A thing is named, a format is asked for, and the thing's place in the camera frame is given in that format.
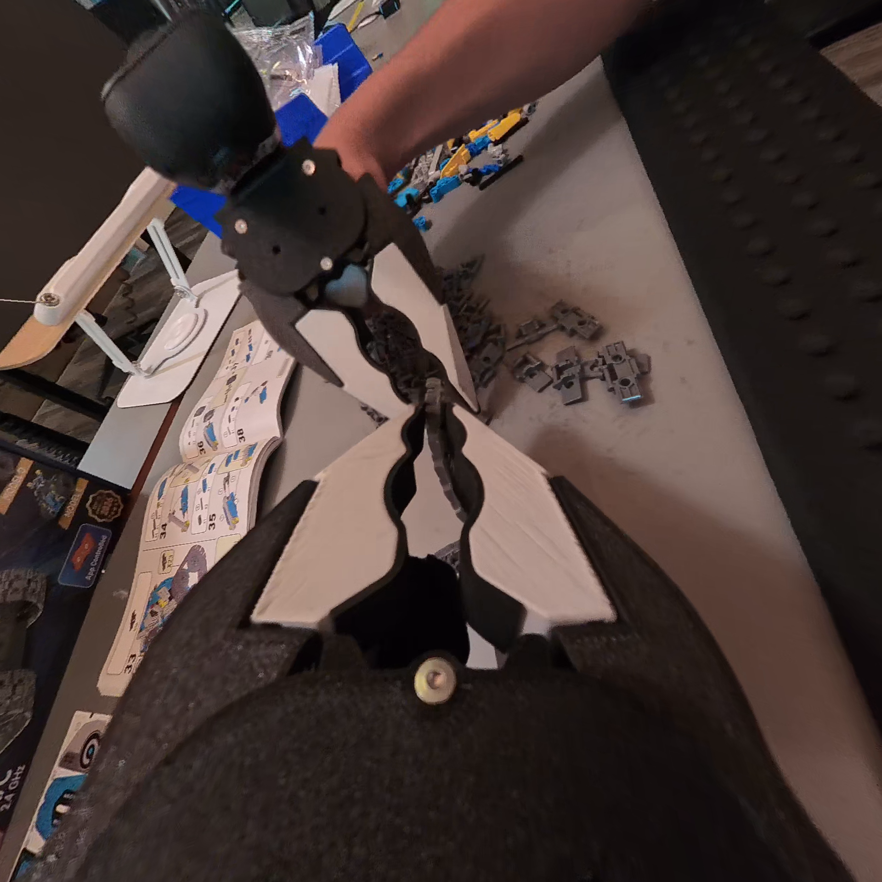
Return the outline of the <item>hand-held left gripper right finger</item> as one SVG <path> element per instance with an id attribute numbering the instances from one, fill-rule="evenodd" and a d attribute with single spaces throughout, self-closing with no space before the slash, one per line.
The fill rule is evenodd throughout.
<path id="1" fill-rule="evenodd" d="M 466 618 L 499 653 L 525 634 L 616 621 L 551 476 L 458 405 L 447 406 L 447 481 L 464 520 Z"/>

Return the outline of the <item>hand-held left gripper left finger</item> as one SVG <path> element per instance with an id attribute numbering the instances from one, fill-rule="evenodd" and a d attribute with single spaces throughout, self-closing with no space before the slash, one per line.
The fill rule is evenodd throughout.
<path id="1" fill-rule="evenodd" d="M 318 474 L 251 623 L 326 630 L 390 582 L 408 554 L 402 515 L 422 449 L 423 408 L 411 405 Z"/>

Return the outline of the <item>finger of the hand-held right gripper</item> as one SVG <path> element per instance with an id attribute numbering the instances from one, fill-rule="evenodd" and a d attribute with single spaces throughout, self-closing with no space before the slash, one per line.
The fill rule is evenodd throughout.
<path id="1" fill-rule="evenodd" d="M 402 314 L 413 326 L 423 350 L 439 362 L 452 389 L 472 413 L 480 413 L 475 384 L 449 308 L 438 302 L 398 245 L 388 244 L 374 257 L 370 290 L 380 303 Z"/>
<path id="2" fill-rule="evenodd" d="M 355 324 L 343 311 L 312 309 L 296 321 L 296 360 L 389 420 L 414 412 L 389 374 L 365 353 Z"/>

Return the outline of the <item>pile of grey track links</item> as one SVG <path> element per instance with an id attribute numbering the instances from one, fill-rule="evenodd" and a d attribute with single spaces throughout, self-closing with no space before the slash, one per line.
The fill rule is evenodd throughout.
<path id="1" fill-rule="evenodd" d="M 475 292 L 482 263 L 479 256 L 444 271 L 442 276 L 453 329 L 482 407 L 503 369 L 534 392 L 555 391 L 565 406 L 588 399 L 589 381 L 601 383 L 626 407 L 647 402 L 649 356 L 622 340 L 592 352 L 582 351 L 579 345 L 600 339 L 601 323 L 564 300 L 509 331 L 492 312 L 490 300 Z"/>

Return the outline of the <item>person's right forearm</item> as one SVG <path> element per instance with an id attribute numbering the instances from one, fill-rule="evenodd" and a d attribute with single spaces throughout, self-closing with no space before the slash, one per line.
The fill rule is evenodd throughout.
<path id="1" fill-rule="evenodd" d="M 640 1 L 447 1 L 330 118 L 316 149 L 379 186 L 408 161 L 582 71 Z"/>

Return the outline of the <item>grey desk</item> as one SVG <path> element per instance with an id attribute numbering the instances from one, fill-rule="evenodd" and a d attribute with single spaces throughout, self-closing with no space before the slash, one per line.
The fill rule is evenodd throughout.
<path id="1" fill-rule="evenodd" d="M 880 744 L 600 62 L 545 96 L 523 165 L 431 212 L 442 267 L 506 325 L 578 304 L 649 355 L 650 402 L 563 406 L 503 369 L 492 428 L 598 505 L 688 596 L 767 744 L 857 880 L 880 880 Z"/>

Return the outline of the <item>instruction booklet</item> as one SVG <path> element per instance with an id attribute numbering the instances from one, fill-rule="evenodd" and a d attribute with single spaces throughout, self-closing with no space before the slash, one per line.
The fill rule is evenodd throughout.
<path id="1" fill-rule="evenodd" d="M 182 461 L 149 496 L 127 605 L 97 681 L 102 696 L 123 695 L 183 598 L 253 527 L 294 367 L 259 320 L 232 333 L 182 427 Z"/>

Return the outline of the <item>pile of small coloured bricks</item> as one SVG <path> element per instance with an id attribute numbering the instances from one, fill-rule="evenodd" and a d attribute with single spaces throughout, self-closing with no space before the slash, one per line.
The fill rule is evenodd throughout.
<path id="1" fill-rule="evenodd" d="M 432 227 L 426 208 L 463 188 L 484 192 L 524 161 L 509 143 L 535 116 L 538 102 L 491 118 L 463 136 L 449 138 L 411 160 L 387 184 L 387 193 L 422 233 Z"/>

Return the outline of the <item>clear plastic bags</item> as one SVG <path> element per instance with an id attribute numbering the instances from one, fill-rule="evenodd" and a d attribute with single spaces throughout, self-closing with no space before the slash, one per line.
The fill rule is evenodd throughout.
<path id="1" fill-rule="evenodd" d="M 298 97 L 306 97 L 324 116 L 339 109 L 339 63 L 317 44 L 312 14 L 271 28 L 233 28 L 233 34 L 258 70 L 274 111 Z"/>

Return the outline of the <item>blue storage bin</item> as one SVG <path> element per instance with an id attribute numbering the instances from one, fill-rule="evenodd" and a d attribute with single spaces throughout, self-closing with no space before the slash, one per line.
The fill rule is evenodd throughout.
<path id="1" fill-rule="evenodd" d="M 274 111 L 285 147 L 292 147 L 302 139 L 314 143 L 329 117 L 372 72 L 369 60 L 342 24 L 334 25 L 320 35 L 317 46 L 322 51 L 324 64 L 309 80 L 305 91 L 298 91 Z M 193 221 L 216 237 L 221 236 L 216 216 L 226 203 L 225 197 L 180 186 L 173 191 L 170 200 Z"/>

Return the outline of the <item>white book stand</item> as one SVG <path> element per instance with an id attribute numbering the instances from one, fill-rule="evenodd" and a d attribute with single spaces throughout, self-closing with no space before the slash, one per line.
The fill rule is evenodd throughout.
<path id="1" fill-rule="evenodd" d="M 121 409 L 169 403 L 198 373 L 239 299 L 236 271 L 190 283 L 160 219 L 174 185 L 143 169 L 85 245 L 65 261 L 33 302 L 33 314 L 4 347 L 1 368 L 20 369 L 48 355 L 73 325 L 127 376 Z M 97 323 L 87 307 L 142 233 L 148 233 L 170 277 L 175 299 L 137 361 Z"/>

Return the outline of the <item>black partition panel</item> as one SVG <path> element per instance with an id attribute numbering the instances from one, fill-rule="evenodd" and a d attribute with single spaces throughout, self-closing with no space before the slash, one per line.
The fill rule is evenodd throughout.
<path id="1" fill-rule="evenodd" d="M 78 2 L 1 3 L 3 346 L 144 167 L 101 102 L 125 52 Z"/>

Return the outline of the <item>robot kit box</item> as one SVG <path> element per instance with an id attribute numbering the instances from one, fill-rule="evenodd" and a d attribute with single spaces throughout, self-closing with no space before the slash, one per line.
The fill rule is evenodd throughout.
<path id="1" fill-rule="evenodd" d="M 114 482 L 2 441 L 2 839 L 129 496 Z"/>

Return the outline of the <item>blue sticker sheet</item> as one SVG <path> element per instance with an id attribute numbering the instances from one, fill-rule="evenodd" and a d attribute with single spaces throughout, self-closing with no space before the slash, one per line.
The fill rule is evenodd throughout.
<path id="1" fill-rule="evenodd" d="M 73 798 L 85 782 L 111 719 L 111 715 L 99 712 L 73 713 L 10 880 L 17 880 L 25 873 L 71 810 Z"/>

